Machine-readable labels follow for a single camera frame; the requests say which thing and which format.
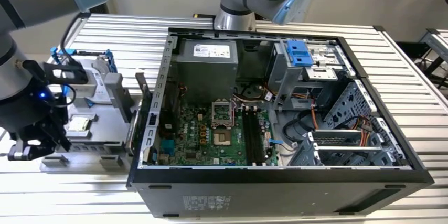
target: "ram slot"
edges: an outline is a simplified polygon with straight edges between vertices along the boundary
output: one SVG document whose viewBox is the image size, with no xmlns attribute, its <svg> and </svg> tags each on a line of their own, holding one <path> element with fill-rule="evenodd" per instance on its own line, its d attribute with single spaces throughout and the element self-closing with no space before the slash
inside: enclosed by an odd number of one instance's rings
<svg viewBox="0 0 448 224">
<path fill-rule="evenodd" d="M 242 131 L 245 142 L 246 163 L 261 165 L 262 159 L 262 142 L 260 136 L 260 125 L 254 111 L 242 111 Z"/>
</svg>

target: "metal case frame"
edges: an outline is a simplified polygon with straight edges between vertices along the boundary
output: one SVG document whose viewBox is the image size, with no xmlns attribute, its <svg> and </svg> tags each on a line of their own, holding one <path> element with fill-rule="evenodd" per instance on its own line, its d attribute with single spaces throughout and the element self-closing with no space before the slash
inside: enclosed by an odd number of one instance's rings
<svg viewBox="0 0 448 224">
<path fill-rule="evenodd" d="M 200 39 L 205 33 L 210 33 L 210 31 L 170 28 L 162 63 L 169 62 L 172 44 L 176 43 L 173 34 Z M 253 39 L 272 41 L 298 37 L 285 34 L 216 31 L 214 38 L 237 39 L 238 34 Z M 354 68 L 356 77 L 376 105 L 378 116 L 384 119 L 396 137 L 413 170 L 140 169 L 137 166 L 140 151 L 137 150 L 128 187 L 138 191 L 154 217 L 365 215 L 434 182 L 384 105 L 345 39 L 314 35 L 301 35 L 300 37 L 337 41 Z M 161 65 L 158 79 L 166 76 L 166 71 L 168 69 L 164 69 L 164 65 Z M 156 86 L 154 99 L 157 99 L 157 92 L 160 92 L 157 88 L 160 87 Z M 330 198 L 325 197 L 328 192 L 332 194 Z M 260 194 L 265 199 L 262 204 L 260 203 L 261 198 L 257 196 Z M 189 202 L 189 197 L 206 196 L 224 196 L 224 200 L 229 201 L 230 206 L 224 209 L 226 211 L 189 210 L 186 208 L 185 202 Z"/>
</svg>

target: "power supply label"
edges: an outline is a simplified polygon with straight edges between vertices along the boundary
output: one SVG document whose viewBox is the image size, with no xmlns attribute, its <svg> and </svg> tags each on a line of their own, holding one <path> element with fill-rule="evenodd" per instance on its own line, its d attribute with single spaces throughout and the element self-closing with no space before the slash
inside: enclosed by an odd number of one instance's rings
<svg viewBox="0 0 448 224">
<path fill-rule="evenodd" d="M 232 196 L 184 196 L 185 210 L 228 210 Z"/>
<path fill-rule="evenodd" d="M 228 45 L 194 45 L 193 56 L 230 58 L 230 46 Z"/>
</svg>

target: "metal table surface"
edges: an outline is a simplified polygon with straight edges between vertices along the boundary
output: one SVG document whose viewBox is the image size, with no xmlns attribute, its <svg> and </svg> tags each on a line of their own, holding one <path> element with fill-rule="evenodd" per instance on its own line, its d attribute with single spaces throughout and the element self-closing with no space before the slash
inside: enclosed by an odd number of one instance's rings
<svg viewBox="0 0 448 224">
<path fill-rule="evenodd" d="M 428 29 L 421 42 L 426 43 L 440 58 L 448 62 L 448 30 Z"/>
<path fill-rule="evenodd" d="M 136 71 L 154 84 L 168 27 L 212 28 L 210 19 L 92 15 L 69 36 L 78 50 L 110 49 L 124 86 L 138 93 Z M 152 223 L 446 223 L 448 222 L 448 102 L 386 33 L 372 26 L 257 23 L 258 32 L 342 36 L 364 66 L 394 120 L 436 183 L 365 217 L 153 219 L 137 193 L 124 186 L 126 174 L 45 174 L 38 161 L 6 162 L 0 157 L 0 221 L 34 223 L 126 220 Z M 8 151 L 8 135 L 0 153 Z"/>
</svg>

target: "motherboard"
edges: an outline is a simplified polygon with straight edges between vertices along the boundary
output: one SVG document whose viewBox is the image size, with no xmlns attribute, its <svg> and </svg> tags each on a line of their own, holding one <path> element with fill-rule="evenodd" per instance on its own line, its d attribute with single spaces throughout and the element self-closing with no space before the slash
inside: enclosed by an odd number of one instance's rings
<svg viewBox="0 0 448 224">
<path fill-rule="evenodd" d="M 161 141 L 160 165 L 277 165 L 265 110 L 237 109 L 225 100 L 210 106 L 184 104 L 177 125 L 176 139 Z"/>
</svg>

